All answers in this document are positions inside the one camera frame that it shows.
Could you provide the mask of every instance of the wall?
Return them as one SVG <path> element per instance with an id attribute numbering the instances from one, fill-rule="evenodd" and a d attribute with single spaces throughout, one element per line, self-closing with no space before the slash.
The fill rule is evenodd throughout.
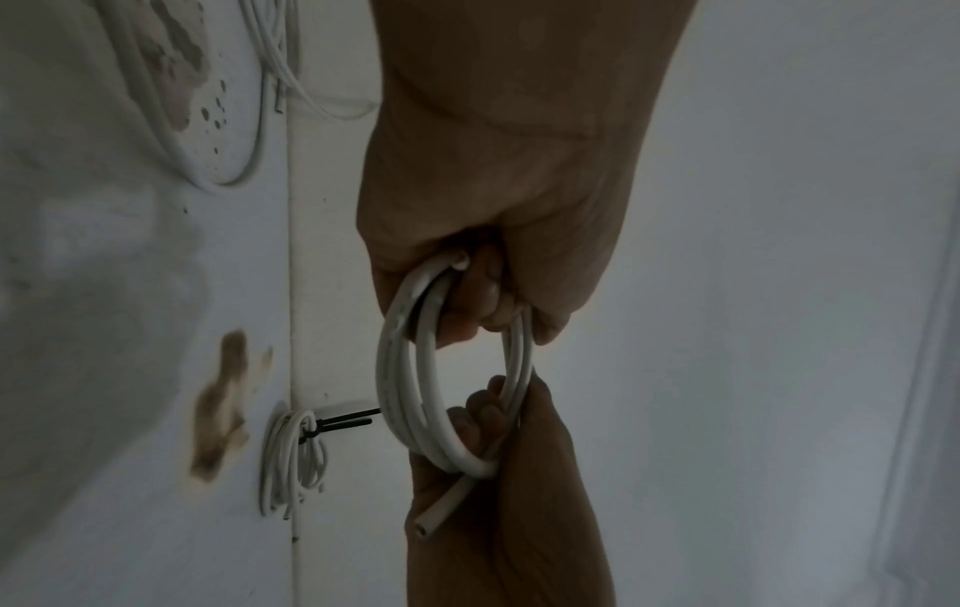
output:
<path id="1" fill-rule="evenodd" d="M 184 4 L 170 12 L 184 18 Z M 182 141 L 227 176 L 212 148 L 249 156 L 260 70 L 237 4 L 205 8 L 238 37 L 214 32 L 202 47 L 208 73 L 185 91 L 194 128 Z M 236 117 L 231 135 L 200 126 L 214 99 Z M 285 121 L 269 122 L 250 188 L 204 194 L 127 96 L 92 3 L 0 7 L 3 604 L 291 603 L 289 526 L 257 502 L 258 445 L 289 397 Z M 248 387 L 260 384 L 242 394 L 251 440 L 206 483 L 191 475 L 195 406 L 236 329 Z M 239 383 L 224 384 L 231 398 Z"/>
<path id="2" fill-rule="evenodd" d="M 375 94 L 366 7 L 305 13 L 311 88 Z M 830 605 L 866 575 L 960 196 L 958 19 L 946 0 L 698 8 L 613 263 L 536 353 L 623 604 Z M 294 397 L 372 398 L 379 315 L 353 228 L 372 119 L 294 127 Z M 490 339 L 445 351 L 449 401 L 497 356 Z M 304 594 L 399 604 L 405 456 L 379 424 L 328 445 Z"/>

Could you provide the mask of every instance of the wall stain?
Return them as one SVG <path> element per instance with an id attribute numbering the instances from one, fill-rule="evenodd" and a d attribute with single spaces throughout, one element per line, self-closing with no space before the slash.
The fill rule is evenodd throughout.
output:
<path id="1" fill-rule="evenodd" d="M 223 336 L 217 378 L 203 389 L 194 408 L 191 475 L 212 482 L 226 456 L 250 440 L 244 426 L 246 401 L 265 381 L 272 364 L 273 348 L 268 348 L 251 377 L 246 334 L 238 329 Z"/>
<path id="2" fill-rule="evenodd" d="M 191 100 L 210 74 L 202 7 L 193 0 L 129 3 L 137 45 L 175 131 L 190 125 Z"/>

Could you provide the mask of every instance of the white panel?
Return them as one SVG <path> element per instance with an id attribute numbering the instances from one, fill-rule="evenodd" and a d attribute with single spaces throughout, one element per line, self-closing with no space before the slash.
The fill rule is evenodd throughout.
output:
<path id="1" fill-rule="evenodd" d="M 366 7 L 311 10 L 326 18 L 305 40 L 340 52 L 308 82 L 369 90 L 362 69 L 375 87 Z M 856 596 L 960 195 L 957 23 L 947 0 L 697 10 L 613 264 L 536 354 L 623 604 Z M 353 221 L 372 121 L 295 124 L 295 395 L 370 397 L 379 316 Z M 464 348 L 442 357 L 461 395 L 499 365 Z M 329 443 L 304 594 L 398 604 L 405 455 L 382 427 Z"/>
<path id="2" fill-rule="evenodd" d="M 207 4 L 238 22 L 235 2 Z M 255 92 L 256 65 L 239 65 L 209 77 Z M 285 131 L 271 114 L 248 189 L 204 194 L 127 97 L 92 3 L 0 8 L 4 604 L 291 603 L 289 527 L 257 502 L 259 445 L 289 396 Z M 252 371 L 273 348 L 272 372 L 248 399 L 251 440 L 206 485 L 189 474 L 194 407 L 236 329 Z"/>

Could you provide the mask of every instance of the white wire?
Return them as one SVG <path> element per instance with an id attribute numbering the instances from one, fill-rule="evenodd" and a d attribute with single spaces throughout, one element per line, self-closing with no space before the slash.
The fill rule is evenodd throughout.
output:
<path id="1" fill-rule="evenodd" d="M 125 7 L 127 2 L 124 2 L 124 0 L 99 0 L 99 2 L 102 8 L 104 26 L 120 63 L 120 71 L 123 73 L 131 94 L 139 104 L 150 130 L 153 131 L 157 141 L 170 156 L 180 173 L 204 191 L 222 194 L 243 188 L 250 183 L 253 176 L 259 171 L 263 160 L 264 142 L 267 138 L 268 111 L 271 89 L 274 88 L 274 78 L 279 79 L 287 89 L 297 93 L 314 111 L 331 120 L 357 120 L 377 107 L 376 104 L 365 104 L 357 113 L 336 114 L 324 109 L 307 94 L 303 85 L 294 75 L 293 70 L 287 65 L 285 57 L 287 10 L 288 7 L 292 6 L 293 13 L 298 14 L 297 0 L 290 0 L 289 4 L 287 0 L 266 0 L 265 7 L 261 7 L 257 0 L 240 0 L 241 8 L 254 39 L 254 46 L 257 47 L 257 51 L 266 63 L 267 69 L 264 69 L 261 75 L 260 117 L 257 125 L 257 138 L 254 142 L 250 160 L 236 179 L 227 183 L 217 183 L 203 174 L 197 161 L 183 149 L 176 133 L 170 126 L 170 121 L 163 105 L 160 103 L 160 95 L 156 85 L 140 54 L 133 28 L 126 17 L 125 11 L 127 9 Z M 293 21 L 292 25 L 296 27 L 296 21 Z"/>
<path id="2" fill-rule="evenodd" d="M 384 320 L 377 349 L 377 396 L 383 418 L 394 436 L 410 451 L 427 457 L 433 465 L 463 476 L 435 504 L 414 521 L 421 537 L 433 533 L 470 494 L 477 479 L 497 473 L 496 456 L 503 441 L 490 445 L 483 457 L 473 455 L 457 437 L 440 396 L 435 355 L 437 323 L 457 273 L 469 264 L 462 251 L 441 253 L 411 272 L 400 286 Z M 406 341 L 411 315 L 420 305 L 417 321 L 417 384 L 410 371 Z M 500 398 L 505 403 L 508 427 L 512 428 L 533 372 L 532 317 L 529 310 L 503 336 L 506 381 Z"/>
<path id="3" fill-rule="evenodd" d="M 301 431 L 317 429 L 313 411 L 287 411 L 274 422 L 263 448 L 260 512 L 268 516 L 283 507 L 284 520 L 293 519 L 293 541 L 299 539 L 298 514 L 308 493 L 323 491 L 327 449 L 319 436 L 301 445 Z"/>

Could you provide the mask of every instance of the human hand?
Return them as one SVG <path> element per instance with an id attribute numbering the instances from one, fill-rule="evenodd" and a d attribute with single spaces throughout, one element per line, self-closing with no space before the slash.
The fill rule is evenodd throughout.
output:
<path id="1" fill-rule="evenodd" d="M 497 395 L 503 377 L 450 409 L 471 451 L 507 430 Z M 507 439 L 499 476 L 477 484 L 427 539 L 414 519 L 456 477 L 411 454 L 407 597 L 411 607 L 609 607 L 613 582 L 597 521 L 580 479 L 573 442 L 546 384 L 531 380 L 522 423 Z"/>
<path id="2" fill-rule="evenodd" d="M 526 305 L 554 339 L 616 245 L 640 142 L 694 0 L 373 0 L 383 104 L 357 226 L 385 311 L 462 246 L 438 345 Z"/>

